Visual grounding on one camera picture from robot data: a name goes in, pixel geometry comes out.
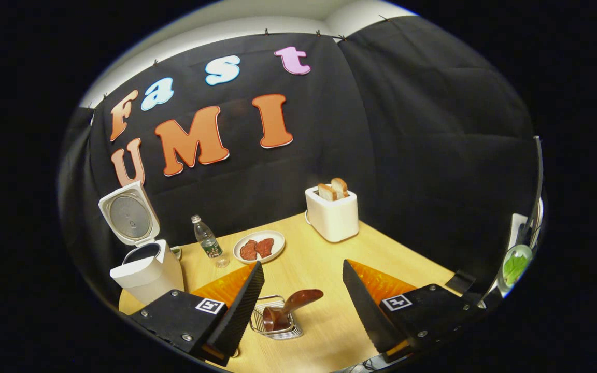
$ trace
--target plastic bottle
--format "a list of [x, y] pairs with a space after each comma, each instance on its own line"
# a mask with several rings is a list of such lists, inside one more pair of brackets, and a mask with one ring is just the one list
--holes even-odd
[[211, 229], [202, 222], [202, 218], [199, 215], [193, 215], [190, 219], [192, 220], [195, 231], [195, 238], [200, 243], [200, 246], [202, 246], [202, 249], [204, 249], [206, 255], [213, 258], [216, 267], [227, 267], [230, 264], [230, 260], [226, 255], [223, 255], [222, 248], [220, 248]]

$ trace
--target toast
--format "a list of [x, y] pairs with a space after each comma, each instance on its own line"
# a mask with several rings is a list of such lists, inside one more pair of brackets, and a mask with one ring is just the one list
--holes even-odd
[[337, 193], [336, 199], [341, 199], [349, 196], [347, 193], [347, 184], [339, 177], [336, 177], [331, 180], [331, 188], [334, 189]]
[[317, 190], [319, 191], [319, 196], [325, 200], [334, 201], [338, 199], [338, 193], [335, 189], [326, 184], [317, 184]]

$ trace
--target brown spoon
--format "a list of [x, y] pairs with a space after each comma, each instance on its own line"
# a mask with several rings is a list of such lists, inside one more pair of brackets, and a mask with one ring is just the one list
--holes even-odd
[[289, 328], [289, 312], [308, 305], [324, 296], [324, 292], [317, 289], [299, 290], [293, 293], [285, 302], [285, 306], [264, 307], [263, 321], [267, 332], [281, 331]]

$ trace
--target steak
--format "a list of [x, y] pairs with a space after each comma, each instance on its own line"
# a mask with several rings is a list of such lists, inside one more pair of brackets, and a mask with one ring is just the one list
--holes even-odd
[[257, 251], [255, 247], [258, 245], [256, 241], [250, 239], [245, 245], [241, 247], [241, 257], [244, 260], [256, 260], [257, 259]]
[[261, 255], [261, 257], [268, 257], [271, 254], [271, 248], [273, 248], [273, 239], [267, 238], [262, 239], [255, 246], [255, 250]]

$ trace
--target white plate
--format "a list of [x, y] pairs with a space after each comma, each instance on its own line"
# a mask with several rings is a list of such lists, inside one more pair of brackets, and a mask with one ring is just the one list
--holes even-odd
[[[262, 239], [272, 238], [273, 239], [273, 247], [271, 248], [271, 254], [268, 257], [262, 258], [258, 253], [257, 260], [245, 260], [241, 257], [241, 248], [248, 242], [249, 239], [254, 239], [255, 241], [259, 242]], [[266, 263], [269, 260], [273, 260], [277, 257], [282, 249], [285, 248], [285, 237], [280, 232], [276, 231], [259, 231], [255, 233], [251, 233], [246, 237], [243, 237], [239, 242], [234, 245], [234, 257], [238, 259], [240, 262], [245, 264], [251, 264], [255, 262]]]

